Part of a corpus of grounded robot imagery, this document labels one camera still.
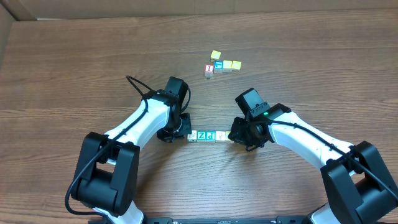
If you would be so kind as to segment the green letter Z block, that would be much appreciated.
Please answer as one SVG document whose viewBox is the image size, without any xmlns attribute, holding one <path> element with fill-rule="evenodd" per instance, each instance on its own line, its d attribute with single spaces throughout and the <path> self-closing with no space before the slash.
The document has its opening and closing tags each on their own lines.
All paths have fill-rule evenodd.
<svg viewBox="0 0 398 224">
<path fill-rule="evenodd" d="M 206 131 L 197 131 L 197 142 L 206 142 Z"/>
</svg>

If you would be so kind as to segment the yellow letter K block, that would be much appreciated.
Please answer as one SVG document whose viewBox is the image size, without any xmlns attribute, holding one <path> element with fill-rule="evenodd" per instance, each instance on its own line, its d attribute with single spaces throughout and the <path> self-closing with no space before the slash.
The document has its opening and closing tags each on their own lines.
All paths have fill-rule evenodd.
<svg viewBox="0 0 398 224">
<path fill-rule="evenodd" d="M 225 131 L 225 142 L 232 143 L 233 141 L 230 140 L 230 138 L 228 137 L 229 134 L 230 134 L 230 131 Z"/>
</svg>

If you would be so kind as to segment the white ice cream block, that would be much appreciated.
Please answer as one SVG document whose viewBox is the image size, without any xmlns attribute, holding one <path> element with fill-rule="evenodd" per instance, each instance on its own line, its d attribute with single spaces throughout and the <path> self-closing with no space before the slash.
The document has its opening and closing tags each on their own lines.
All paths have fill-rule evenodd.
<svg viewBox="0 0 398 224">
<path fill-rule="evenodd" d="M 225 141 L 226 141 L 226 132 L 217 131 L 215 136 L 215 142 L 225 142 Z"/>
</svg>

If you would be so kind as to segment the blue letter P block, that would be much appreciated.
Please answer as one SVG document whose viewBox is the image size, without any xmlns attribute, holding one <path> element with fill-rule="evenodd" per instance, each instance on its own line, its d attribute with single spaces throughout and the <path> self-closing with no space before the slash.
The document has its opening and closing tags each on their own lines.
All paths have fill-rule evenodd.
<svg viewBox="0 0 398 224">
<path fill-rule="evenodd" d="M 206 142 L 216 142 L 216 132 L 207 131 L 206 132 Z"/>
</svg>

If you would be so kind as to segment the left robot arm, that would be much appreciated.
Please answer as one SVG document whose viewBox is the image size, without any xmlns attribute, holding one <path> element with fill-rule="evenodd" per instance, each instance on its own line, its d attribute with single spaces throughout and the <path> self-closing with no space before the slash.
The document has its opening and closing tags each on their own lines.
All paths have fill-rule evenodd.
<svg viewBox="0 0 398 224">
<path fill-rule="evenodd" d="M 68 212 L 98 215 L 100 223 L 146 223 L 133 201 L 140 151 L 152 136 L 171 143 L 191 134 L 190 95 L 187 83 L 170 77 L 164 89 L 142 93 L 140 106 L 120 125 L 87 134 L 65 194 Z"/>
</svg>

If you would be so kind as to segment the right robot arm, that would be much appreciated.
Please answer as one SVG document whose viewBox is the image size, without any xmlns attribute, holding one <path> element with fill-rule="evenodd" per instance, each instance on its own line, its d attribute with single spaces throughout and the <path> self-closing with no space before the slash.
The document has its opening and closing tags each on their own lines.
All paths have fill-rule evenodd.
<svg viewBox="0 0 398 224">
<path fill-rule="evenodd" d="M 272 142 L 305 159 L 321 173 L 327 203 L 302 223 L 377 223 L 397 208 L 397 185 L 378 149 L 333 138 L 307 124 L 283 104 L 270 106 L 254 88 L 236 97 L 243 112 L 228 139 L 247 152 Z"/>
</svg>

